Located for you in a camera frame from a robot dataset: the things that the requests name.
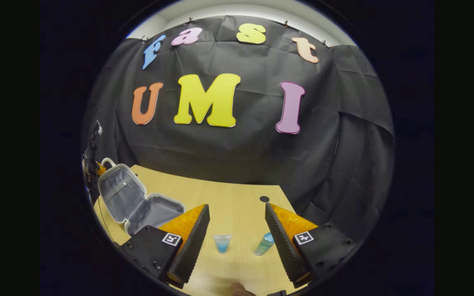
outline small cup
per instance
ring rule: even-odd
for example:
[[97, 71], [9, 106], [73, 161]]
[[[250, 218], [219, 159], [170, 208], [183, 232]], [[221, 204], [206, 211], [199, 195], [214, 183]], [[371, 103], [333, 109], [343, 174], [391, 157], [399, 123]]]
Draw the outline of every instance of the small cup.
[[217, 246], [217, 250], [220, 254], [226, 253], [228, 245], [230, 245], [231, 238], [231, 234], [227, 236], [213, 236], [213, 240], [215, 240], [215, 245]]

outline cable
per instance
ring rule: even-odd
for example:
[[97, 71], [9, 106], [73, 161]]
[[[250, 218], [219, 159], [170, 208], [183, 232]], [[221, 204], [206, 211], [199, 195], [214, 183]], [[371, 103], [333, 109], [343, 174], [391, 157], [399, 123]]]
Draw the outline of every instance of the cable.
[[100, 215], [102, 215], [102, 221], [104, 222], [105, 229], [107, 229], [107, 233], [109, 234], [109, 237], [111, 238], [111, 240], [114, 241], [113, 236], [111, 236], [111, 233], [109, 232], [109, 228], [107, 228], [107, 223], [105, 223], [104, 214], [102, 213], [102, 206], [100, 206], [100, 198], [98, 198], [96, 202], [98, 202], [98, 208], [100, 208]]

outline plastic cup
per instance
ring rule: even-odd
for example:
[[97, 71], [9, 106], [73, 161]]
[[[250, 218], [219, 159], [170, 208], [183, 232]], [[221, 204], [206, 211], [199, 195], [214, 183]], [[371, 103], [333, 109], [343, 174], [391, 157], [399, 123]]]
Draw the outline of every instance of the plastic cup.
[[230, 245], [231, 238], [231, 234], [227, 236], [213, 236], [213, 240], [215, 240], [215, 245], [217, 246], [217, 250], [220, 254], [226, 253], [228, 245]]
[[273, 246], [273, 244], [274, 244], [273, 237], [272, 237], [272, 234], [269, 232], [265, 234], [265, 236], [263, 236], [254, 254], [257, 256], [262, 256], [263, 254], [266, 253], [266, 251], [268, 251]]

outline peach letter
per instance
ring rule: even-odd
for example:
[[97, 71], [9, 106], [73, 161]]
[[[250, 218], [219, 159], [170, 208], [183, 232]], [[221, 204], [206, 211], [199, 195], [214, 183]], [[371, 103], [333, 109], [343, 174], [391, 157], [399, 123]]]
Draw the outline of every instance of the peach letter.
[[310, 52], [310, 49], [316, 49], [316, 47], [313, 44], [310, 44], [306, 38], [294, 37], [292, 38], [292, 41], [297, 43], [297, 52], [299, 52], [299, 55], [302, 58], [309, 62], [313, 62], [314, 64], [319, 61], [318, 57], [312, 56], [312, 53]]

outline blue letter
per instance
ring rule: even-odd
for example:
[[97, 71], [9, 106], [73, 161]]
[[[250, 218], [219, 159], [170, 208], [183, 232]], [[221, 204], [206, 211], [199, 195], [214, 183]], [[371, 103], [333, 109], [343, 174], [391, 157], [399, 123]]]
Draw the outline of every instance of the blue letter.
[[166, 38], [166, 35], [160, 36], [144, 50], [144, 65], [142, 66], [142, 70], [151, 64], [151, 62], [156, 58], [155, 52], [160, 49], [160, 41], [164, 40], [164, 38]]

